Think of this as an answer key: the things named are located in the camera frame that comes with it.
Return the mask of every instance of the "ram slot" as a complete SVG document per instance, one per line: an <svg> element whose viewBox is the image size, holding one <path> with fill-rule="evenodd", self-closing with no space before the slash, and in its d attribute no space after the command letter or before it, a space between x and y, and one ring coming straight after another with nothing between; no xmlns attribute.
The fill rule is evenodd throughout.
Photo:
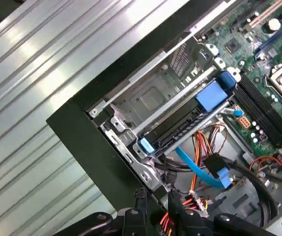
<svg viewBox="0 0 282 236"><path fill-rule="evenodd" d="M256 89L248 77L243 74L239 86L246 92L246 94L257 104L258 108L266 114L271 123L282 133L282 118L268 103L263 95Z"/></svg>
<svg viewBox="0 0 282 236"><path fill-rule="evenodd" d="M245 93L245 91L238 87L235 91L235 98L243 109L256 120L258 125L263 129L265 134L269 137L270 141L276 146L282 145L282 134L277 128L269 121L264 113L258 108L251 98Z"/></svg>

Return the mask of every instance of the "yellow wire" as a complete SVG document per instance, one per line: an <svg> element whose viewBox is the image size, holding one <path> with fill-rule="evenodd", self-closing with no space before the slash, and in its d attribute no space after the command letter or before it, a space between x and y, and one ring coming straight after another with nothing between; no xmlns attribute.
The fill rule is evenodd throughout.
<svg viewBox="0 0 282 236"><path fill-rule="evenodd" d="M211 152L211 154L212 154L212 153L213 153L213 150L212 150L212 148L211 148L211 145L210 145L210 143L209 143L208 138L207 138L202 132L200 132L200 134L202 134L202 136L204 137L204 141L206 142L206 144L207 144L207 146L209 147L210 152Z"/></svg>
<svg viewBox="0 0 282 236"><path fill-rule="evenodd" d="M195 143L196 143L196 146L195 146L195 161L194 161L194 162L195 162L195 164L197 165L197 164L198 164L198 160L199 160L199 158L200 158L200 156L199 156L199 152L200 152L200 147L199 147L200 141L199 141L199 139L198 139L198 137L197 137L196 134L194 135L194 137L195 137ZM196 174L194 173L194 174L193 174L193 179L192 179L192 182L191 182L191 188L190 188L190 190L192 190L192 191L193 191L193 189L194 189L195 182L196 182Z"/></svg>

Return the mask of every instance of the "wire bundle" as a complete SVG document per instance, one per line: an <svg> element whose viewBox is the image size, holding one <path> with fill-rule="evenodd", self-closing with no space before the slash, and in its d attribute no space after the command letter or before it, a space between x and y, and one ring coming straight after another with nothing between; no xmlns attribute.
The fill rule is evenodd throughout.
<svg viewBox="0 0 282 236"><path fill-rule="evenodd" d="M257 170L258 171L261 171L262 168L261 168L261 165L267 161L273 161L273 162L276 162L278 165L282 166L282 160L279 160L275 157L272 157L272 156L260 156L258 158L256 158L251 164L250 164L250 167L249 167L249 170L252 170L254 164L257 162L257 161L260 161L258 163L258 166L257 166Z"/></svg>
<svg viewBox="0 0 282 236"><path fill-rule="evenodd" d="M215 140L216 140L217 134L220 132L220 128L219 128L220 126L223 126L226 129L226 127L222 124L209 125L209 126L205 127L204 129L212 127L208 138L201 131L197 131L192 136L192 141L193 141L194 150L195 150L195 160L194 161L195 161L195 164L197 166L199 166L201 169L205 168L205 166L202 164L202 161L203 161L202 151L204 151L204 153L205 153L205 158L208 158L210 155L212 155L214 153ZM227 139L227 131L225 133L224 141L223 141L221 147L219 148L218 152L220 152L222 150L222 148L224 147L224 143L225 143L226 139ZM197 181L197 176L194 173L193 178L192 178L192 182L191 182L190 190L195 189L196 181Z"/></svg>
<svg viewBox="0 0 282 236"><path fill-rule="evenodd" d="M197 166L199 166L201 169L203 169L204 166L202 165L202 161L203 161L202 160L202 150L204 150L206 158L209 155L213 154L213 150L211 148L211 145L210 145L207 137L200 131L197 131L192 136L192 141L193 141L193 145L194 145L194 149L195 149L194 162ZM193 191L195 189L196 181L197 181L197 176L194 173L193 178L192 178L192 182L191 182L191 187L190 187L191 191Z"/></svg>
<svg viewBox="0 0 282 236"><path fill-rule="evenodd" d="M198 206L195 202L192 202L193 199L186 200L183 202L183 205L185 209L198 209ZM207 200L204 200L204 207L205 209L208 208L208 202ZM168 236L171 236L172 229L170 228L170 225L173 225L171 220L169 219L168 212L163 216L163 218L160 221L160 225L164 232L168 233Z"/></svg>

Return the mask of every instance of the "expansion slot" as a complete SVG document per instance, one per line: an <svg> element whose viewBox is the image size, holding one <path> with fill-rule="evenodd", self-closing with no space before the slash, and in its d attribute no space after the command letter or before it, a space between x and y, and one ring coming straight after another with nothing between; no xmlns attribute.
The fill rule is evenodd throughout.
<svg viewBox="0 0 282 236"><path fill-rule="evenodd" d="M256 89L245 74L235 92L239 104L257 121L269 139L277 146L282 145L282 118Z"/></svg>
<svg viewBox="0 0 282 236"><path fill-rule="evenodd" d="M275 12L279 7L282 6L282 0L276 0L270 7L268 7L264 12L262 12L257 18L246 25L246 31L250 32L257 25L264 22L273 12Z"/></svg>
<svg viewBox="0 0 282 236"><path fill-rule="evenodd" d="M275 33L271 38L269 38L267 41L262 43L256 50L255 50L255 60L257 60L260 57L261 52L267 48L269 45L277 41L279 38L282 37L282 29L279 30L277 33Z"/></svg>

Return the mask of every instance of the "black wire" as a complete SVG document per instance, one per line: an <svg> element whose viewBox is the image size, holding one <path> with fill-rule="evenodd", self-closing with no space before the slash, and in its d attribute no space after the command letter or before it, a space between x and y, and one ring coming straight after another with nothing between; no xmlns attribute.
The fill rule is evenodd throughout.
<svg viewBox="0 0 282 236"><path fill-rule="evenodd" d="M264 226L269 222L271 219L276 217L279 214L278 206L274 201L271 193L268 191L266 186L256 177L254 173L248 170L246 167L241 166L231 160L225 159L226 163L232 169L235 169L246 176L249 181L255 187L258 198L259 198L259 206L261 210L261 222L260 225Z"/></svg>
<svg viewBox="0 0 282 236"><path fill-rule="evenodd" d="M160 164L160 163L155 162L155 167L160 169L160 170L163 170L163 171L192 172L192 170L190 168L177 167L177 166L170 165L168 163L166 163L166 165L164 165L164 164Z"/></svg>
<svg viewBox="0 0 282 236"><path fill-rule="evenodd" d="M169 159L168 157L164 158L164 161L166 161L166 163L177 166L177 167L182 167L182 168L189 168L188 165L184 162L180 162L180 161L175 161L172 159Z"/></svg>

